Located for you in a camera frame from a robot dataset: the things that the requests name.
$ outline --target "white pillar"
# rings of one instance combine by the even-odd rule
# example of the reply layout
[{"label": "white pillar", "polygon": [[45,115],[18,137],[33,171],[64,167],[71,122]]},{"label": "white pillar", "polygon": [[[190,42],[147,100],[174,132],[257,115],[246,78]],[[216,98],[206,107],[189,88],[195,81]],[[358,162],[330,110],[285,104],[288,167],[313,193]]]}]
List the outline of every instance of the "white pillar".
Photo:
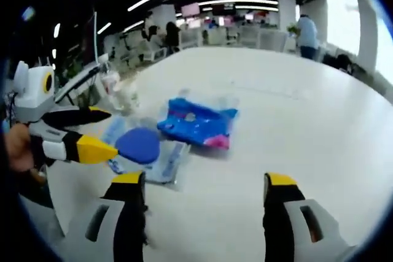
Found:
[{"label": "white pillar", "polygon": [[360,14],[360,45],[357,61],[369,74],[374,74],[378,48],[375,10],[368,0],[357,0]]},{"label": "white pillar", "polygon": [[107,35],[104,38],[104,53],[107,53],[109,56],[112,53],[112,47],[117,47],[119,45],[119,36],[118,34]]},{"label": "white pillar", "polygon": [[327,0],[314,0],[300,6],[300,13],[308,15],[317,28],[320,43],[327,42]]},{"label": "white pillar", "polygon": [[296,0],[278,0],[279,29],[287,31],[287,27],[296,24]]},{"label": "white pillar", "polygon": [[160,27],[162,32],[166,30],[166,24],[170,21],[176,24],[176,11],[174,5],[163,4],[152,9],[153,21]]}]

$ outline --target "monitor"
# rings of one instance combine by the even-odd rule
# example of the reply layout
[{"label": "monitor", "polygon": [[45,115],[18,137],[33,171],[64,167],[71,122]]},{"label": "monitor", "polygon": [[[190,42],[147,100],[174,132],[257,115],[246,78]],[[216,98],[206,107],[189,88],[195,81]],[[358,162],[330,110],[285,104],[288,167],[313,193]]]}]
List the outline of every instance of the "monitor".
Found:
[{"label": "monitor", "polygon": [[219,26],[223,26],[224,24],[224,17],[219,17]]},{"label": "monitor", "polygon": [[189,4],[187,6],[183,6],[182,14],[183,17],[191,17],[193,15],[199,15],[200,14],[199,4],[196,2],[193,4]]},{"label": "monitor", "polygon": [[183,25],[185,23],[185,20],[183,18],[178,18],[176,20],[176,26],[180,27],[181,25]]},{"label": "monitor", "polygon": [[187,20],[187,24],[189,24],[190,29],[200,28],[201,27],[201,19],[194,18],[193,20]]},{"label": "monitor", "polygon": [[246,20],[254,21],[254,14],[252,14],[252,13],[247,13],[247,14],[244,15],[244,18],[245,18]]},{"label": "monitor", "polygon": [[233,18],[231,16],[224,17],[224,26],[232,26]]},{"label": "monitor", "polygon": [[212,6],[213,15],[235,15],[236,9],[233,3],[217,4]]}]

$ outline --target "man in blue shirt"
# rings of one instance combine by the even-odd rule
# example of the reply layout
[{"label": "man in blue shirt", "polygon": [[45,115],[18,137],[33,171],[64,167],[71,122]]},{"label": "man in blue shirt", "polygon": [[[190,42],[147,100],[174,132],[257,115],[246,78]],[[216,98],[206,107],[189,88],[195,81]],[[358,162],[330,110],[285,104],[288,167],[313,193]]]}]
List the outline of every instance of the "man in blue shirt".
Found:
[{"label": "man in blue shirt", "polygon": [[300,46],[300,54],[303,58],[313,60],[319,46],[315,23],[309,16],[301,15],[297,28],[299,29],[297,42]]}]

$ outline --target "human hand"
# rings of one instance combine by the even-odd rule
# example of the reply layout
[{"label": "human hand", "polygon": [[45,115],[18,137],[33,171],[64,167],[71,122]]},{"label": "human hand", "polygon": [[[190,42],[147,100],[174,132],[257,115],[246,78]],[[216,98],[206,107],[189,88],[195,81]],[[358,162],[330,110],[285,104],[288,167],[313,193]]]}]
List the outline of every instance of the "human hand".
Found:
[{"label": "human hand", "polygon": [[11,170],[24,172],[34,167],[29,128],[26,125],[13,125],[10,131],[4,135],[4,142]]}]

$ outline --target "window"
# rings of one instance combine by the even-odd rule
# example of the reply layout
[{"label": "window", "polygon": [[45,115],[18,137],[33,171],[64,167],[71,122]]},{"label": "window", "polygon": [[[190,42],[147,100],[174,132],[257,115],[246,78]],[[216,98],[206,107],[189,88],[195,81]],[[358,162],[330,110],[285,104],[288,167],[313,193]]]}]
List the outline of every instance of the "window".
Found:
[{"label": "window", "polygon": [[327,42],[355,55],[359,53],[357,0],[327,0]]},{"label": "window", "polygon": [[378,48],[376,51],[376,71],[393,84],[393,40],[382,18],[376,19]]}]

